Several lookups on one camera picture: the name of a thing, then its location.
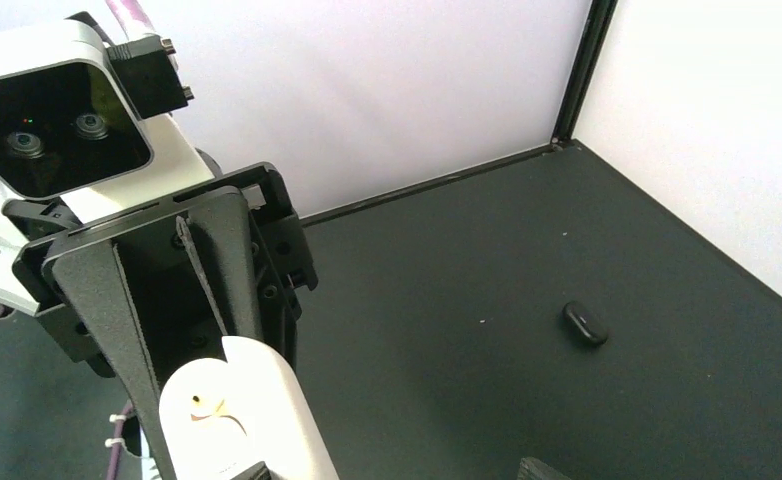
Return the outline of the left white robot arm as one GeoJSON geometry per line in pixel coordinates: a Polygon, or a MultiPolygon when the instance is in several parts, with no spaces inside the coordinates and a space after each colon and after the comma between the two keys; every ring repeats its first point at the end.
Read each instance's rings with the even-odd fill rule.
{"type": "Polygon", "coordinates": [[[15,200],[0,183],[0,305],[35,317],[74,361],[124,385],[164,479],[158,415],[169,377],[261,341],[296,361],[296,290],[317,272],[281,174],[260,163],[172,186],[139,174],[68,200],[15,200]]]}

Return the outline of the black earbud charging case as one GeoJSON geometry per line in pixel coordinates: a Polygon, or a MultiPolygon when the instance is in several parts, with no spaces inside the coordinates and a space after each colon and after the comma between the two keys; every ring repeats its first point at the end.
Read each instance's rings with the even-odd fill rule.
{"type": "Polygon", "coordinates": [[[567,302],[562,308],[562,318],[576,335],[589,346],[600,346],[609,339],[609,330],[596,315],[579,301],[567,302]]]}

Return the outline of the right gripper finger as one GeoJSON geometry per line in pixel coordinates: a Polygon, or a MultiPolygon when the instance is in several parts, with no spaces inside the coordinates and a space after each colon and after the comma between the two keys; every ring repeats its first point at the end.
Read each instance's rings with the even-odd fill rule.
{"type": "Polygon", "coordinates": [[[523,457],[519,464],[517,480],[570,480],[570,478],[535,457],[523,457]]]}

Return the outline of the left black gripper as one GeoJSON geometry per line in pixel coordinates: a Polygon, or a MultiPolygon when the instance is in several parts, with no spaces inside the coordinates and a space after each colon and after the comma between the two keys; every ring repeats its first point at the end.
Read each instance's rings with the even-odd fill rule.
{"type": "Polygon", "coordinates": [[[258,340],[297,363],[296,292],[318,283],[282,176],[258,164],[27,243],[12,266],[73,361],[117,376],[163,479],[177,477],[160,387],[182,364],[258,340]]]}

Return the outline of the white oval case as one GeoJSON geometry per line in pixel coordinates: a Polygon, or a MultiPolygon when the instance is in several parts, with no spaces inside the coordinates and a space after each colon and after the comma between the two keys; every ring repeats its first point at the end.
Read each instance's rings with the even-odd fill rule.
{"type": "Polygon", "coordinates": [[[221,340],[165,383],[159,420],[179,479],[335,479],[294,370],[265,343],[221,340]]]}

